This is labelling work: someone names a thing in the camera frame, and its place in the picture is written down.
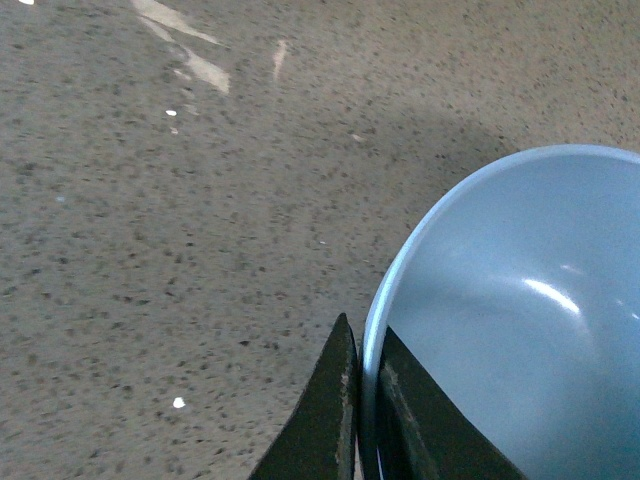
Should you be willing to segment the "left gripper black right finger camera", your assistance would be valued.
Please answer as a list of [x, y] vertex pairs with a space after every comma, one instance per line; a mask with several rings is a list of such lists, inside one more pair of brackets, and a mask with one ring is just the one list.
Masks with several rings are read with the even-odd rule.
[[387, 329], [376, 393], [384, 479], [524, 479], [526, 475], [456, 407]]

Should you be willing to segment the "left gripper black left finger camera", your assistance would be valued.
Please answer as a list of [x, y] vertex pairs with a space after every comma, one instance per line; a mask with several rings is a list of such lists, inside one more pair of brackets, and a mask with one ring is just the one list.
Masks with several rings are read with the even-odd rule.
[[313, 373], [252, 479], [354, 478], [359, 360], [347, 316], [340, 314]]

